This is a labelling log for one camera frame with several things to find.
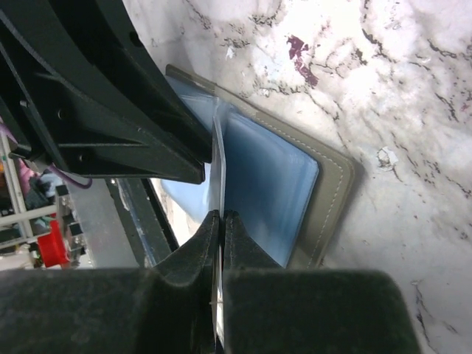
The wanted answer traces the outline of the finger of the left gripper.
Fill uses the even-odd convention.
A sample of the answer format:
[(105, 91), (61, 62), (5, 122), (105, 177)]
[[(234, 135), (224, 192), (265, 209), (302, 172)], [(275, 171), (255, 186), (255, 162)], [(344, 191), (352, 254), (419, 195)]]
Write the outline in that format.
[(122, 1), (56, 1), (55, 13), (90, 64), (198, 162), (210, 132), (183, 104), (141, 42)]
[(1, 118), (15, 156), (89, 178), (200, 184), (204, 162), (90, 64), (59, 21), (1, 23)]

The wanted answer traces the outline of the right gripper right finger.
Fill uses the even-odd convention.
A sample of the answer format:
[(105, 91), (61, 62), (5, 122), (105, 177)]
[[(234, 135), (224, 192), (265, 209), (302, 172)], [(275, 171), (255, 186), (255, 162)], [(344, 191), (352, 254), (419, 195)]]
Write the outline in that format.
[(225, 215), (226, 353), (418, 353), (395, 281), (373, 270), (285, 269)]

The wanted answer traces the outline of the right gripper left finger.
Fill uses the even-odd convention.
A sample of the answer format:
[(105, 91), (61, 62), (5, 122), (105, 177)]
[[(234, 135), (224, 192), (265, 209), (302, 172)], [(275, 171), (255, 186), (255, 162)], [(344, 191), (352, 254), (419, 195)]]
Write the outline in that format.
[(213, 353), (219, 215), (153, 268), (1, 273), (3, 353)]

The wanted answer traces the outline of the grey card holder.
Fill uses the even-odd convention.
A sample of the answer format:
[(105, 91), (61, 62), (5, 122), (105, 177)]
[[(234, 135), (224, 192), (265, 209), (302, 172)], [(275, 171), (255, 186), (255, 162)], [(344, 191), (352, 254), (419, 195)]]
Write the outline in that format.
[(162, 180), (194, 220), (224, 201), (252, 239), (286, 268), (316, 268), (355, 178), (350, 159), (248, 100), (176, 66), (165, 75), (221, 144), (200, 184)]

